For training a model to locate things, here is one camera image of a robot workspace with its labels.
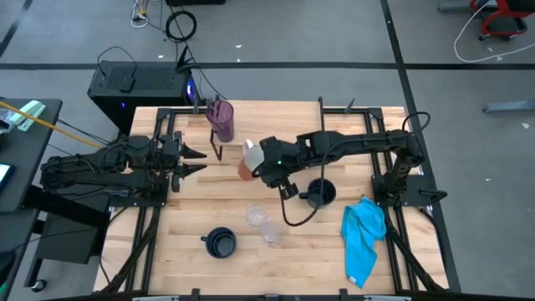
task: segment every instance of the yellow cable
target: yellow cable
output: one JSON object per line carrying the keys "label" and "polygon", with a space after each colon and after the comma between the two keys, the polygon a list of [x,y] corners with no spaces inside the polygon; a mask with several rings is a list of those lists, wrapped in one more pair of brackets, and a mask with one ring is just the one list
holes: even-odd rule
{"label": "yellow cable", "polygon": [[76,135],[70,134],[69,132],[66,132],[65,130],[60,129],[59,127],[57,127],[55,125],[49,124],[48,122],[46,122],[44,120],[41,120],[41,119],[39,119],[37,117],[33,117],[30,114],[26,114],[26,113],[22,112],[21,110],[15,108],[15,107],[12,107],[11,105],[6,104],[3,101],[0,101],[0,106],[4,107],[6,109],[9,109],[9,110],[11,110],[11,111],[13,111],[15,113],[19,113],[20,115],[22,115],[22,116],[24,116],[24,117],[26,117],[26,118],[28,118],[30,120],[33,120],[33,121],[39,123],[40,125],[44,125],[44,126],[48,127],[49,129],[56,130],[56,131],[58,131],[58,132],[60,132],[60,133],[62,133],[64,135],[67,135],[70,138],[78,140],[78,141],[80,141],[82,143],[85,143],[87,145],[91,145],[91,146],[96,147],[96,148],[102,148],[102,145],[98,145],[98,144],[93,143],[91,141],[87,141],[84,138],[80,138],[80,137],[78,137]]}

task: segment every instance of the black desk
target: black desk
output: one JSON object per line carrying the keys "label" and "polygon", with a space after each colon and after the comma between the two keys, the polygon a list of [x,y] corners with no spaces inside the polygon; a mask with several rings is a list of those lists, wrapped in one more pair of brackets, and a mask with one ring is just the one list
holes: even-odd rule
{"label": "black desk", "polygon": [[[5,99],[10,105],[21,108],[31,99]],[[59,99],[40,99],[47,106],[40,119],[54,124],[58,118],[62,101]],[[24,244],[30,238],[38,217],[37,209],[21,209],[20,206],[32,184],[35,171],[50,139],[52,130],[34,124],[28,132],[16,128],[11,133],[0,135],[0,162],[15,166],[15,171],[7,185],[0,191],[0,252],[10,251]],[[18,267],[23,260],[26,246],[17,249],[15,264],[9,274],[6,289],[0,300],[7,300],[15,281]]]}

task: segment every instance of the desk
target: desk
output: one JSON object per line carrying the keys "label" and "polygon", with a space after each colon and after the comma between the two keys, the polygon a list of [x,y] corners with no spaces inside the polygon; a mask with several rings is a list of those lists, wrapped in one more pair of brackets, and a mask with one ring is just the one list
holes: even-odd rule
{"label": "desk", "polygon": [[[30,100],[5,99],[4,101],[21,108]],[[54,124],[62,105],[61,100],[40,99],[39,101],[47,106],[39,118]],[[10,251],[14,247],[26,243],[34,230],[38,210],[18,209],[32,184],[35,171],[41,162],[51,134],[50,129],[34,124],[25,133],[15,128],[11,133],[0,135],[0,162],[15,166],[12,177],[0,191],[0,252]],[[0,295],[0,300],[8,298],[25,250],[25,245],[17,249],[17,257],[8,277],[6,291]]]}
{"label": "desk", "polygon": [[[339,233],[343,210],[362,196],[373,196],[371,156],[346,156],[326,166],[325,177],[337,188],[336,200],[321,209],[311,222],[288,227],[281,215],[276,189],[267,188],[260,180],[239,179],[241,144],[245,139],[258,143],[270,135],[295,141],[296,135],[320,130],[319,106],[314,102],[231,102],[235,110],[235,139],[224,144],[221,161],[211,148],[210,125],[204,115],[176,117],[174,130],[182,131],[188,146],[208,155],[196,160],[208,167],[188,176],[181,183],[181,192],[170,190],[167,206],[161,210],[149,294],[190,294],[193,288],[199,288],[203,295],[338,294],[340,288],[347,288],[350,294],[393,293],[385,242],[374,246],[378,260],[363,289],[345,276],[344,241]],[[401,127],[405,118],[403,108],[388,107],[382,111],[387,130]],[[138,108],[131,134],[152,137],[156,112],[157,108]],[[364,119],[358,115],[326,114],[325,129],[343,134],[364,133]],[[384,172],[385,162],[380,162]],[[318,177],[317,167],[293,174],[290,180],[305,191],[308,183]],[[278,247],[265,244],[259,231],[246,222],[249,204],[261,206],[281,227]],[[299,221],[312,211],[306,201],[297,198],[286,204],[291,221]],[[129,208],[108,229],[102,258],[110,275],[119,271],[130,254],[137,213],[138,209]],[[413,253],[433,279],[447,287],[435,229],[415,208],[404,208],[404,213]],[[210,257],[200,239],[219,226],[229,227],[237,234],[237,250],[227,259]],[[399,252],[397,256],[402,283],[408,288],[403,258]],[[144,259],[142,256],[138,267],[143,267]],[[135,288],[140,286],[140,270]],[[94,289],[104,286],[104,276],[99,273]]]}

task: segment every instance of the computer tower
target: computer tower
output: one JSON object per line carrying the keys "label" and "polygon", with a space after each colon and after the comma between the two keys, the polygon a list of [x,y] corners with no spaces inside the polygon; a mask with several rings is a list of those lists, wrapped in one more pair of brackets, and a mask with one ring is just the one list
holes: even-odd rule
{"label": "computer tower", "polygon": [[[134,82],[128,85],[128,91],[125,81],[130,78]],[[102,61],[87,94],[124,135],[130,134],[137,107],[194,105],[201,101],[191,71],[177,68],[175,62]]]}

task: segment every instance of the gray floor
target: gray floor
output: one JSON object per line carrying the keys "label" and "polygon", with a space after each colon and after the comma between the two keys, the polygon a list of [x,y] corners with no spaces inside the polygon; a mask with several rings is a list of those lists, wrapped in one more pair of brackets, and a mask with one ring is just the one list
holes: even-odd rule
{"label": "gray floor", "polygon": [[[0,2],[0,37],[22,5],[22,0]],[[172,61],[175,47],[164,42],[161,33],[130,26],[131,6],[125,0],[36,0],[0,63],[94,63],[100,52],[114,45],[137,60]],[[390,9],[406,63],[459,63],[451,46],[469,14],[440,14],[436,2],[429,0],[390,0]],[[159,10],[158,2],[150,3],[151,22],[159,22]],[[190,42],[199,62],[394,62],[378,1],[228,0],[223,6],[188,10],[199,22]],[[168,14],[164,9],[164,18]],[[482,43],[476,40],[474,23],[465,35],[461,55],[476,59],[533,43],[535,31],[510,43]],[[535,49],[529,49],[488,63],[534,63],[534,54]],[[110,53],[106,59],[126,60],[121,53]],[[60,98],[62,119],[110,139],[117,129],[86,95],[92,73],[0,70],[0,90],[7,97]],[[314,100],[322,95],[327,105],[345,105],[352,98],[357,105],[405,105],[396,70],[205,73],[231,99]],[[433,116],[425,139],[437,185],[449,193],[442,206],[463,292],[535,297],[535,116],[481,112],[487,102],[532,98],[535,71],[410,71],[409,77],[417,108]],[[202,90],[214,94],[206,81]],[[50,143],[71,152],[92,151],[56,133]],[[55,155],[60,154],[49,148],[45,158]],[[27,251],[11,300],[90,293],[95,260],[88,266],[46,262],[40,277],[49,280],[48,287],[39,294],[22,288],[33,250],[34,246]]]}

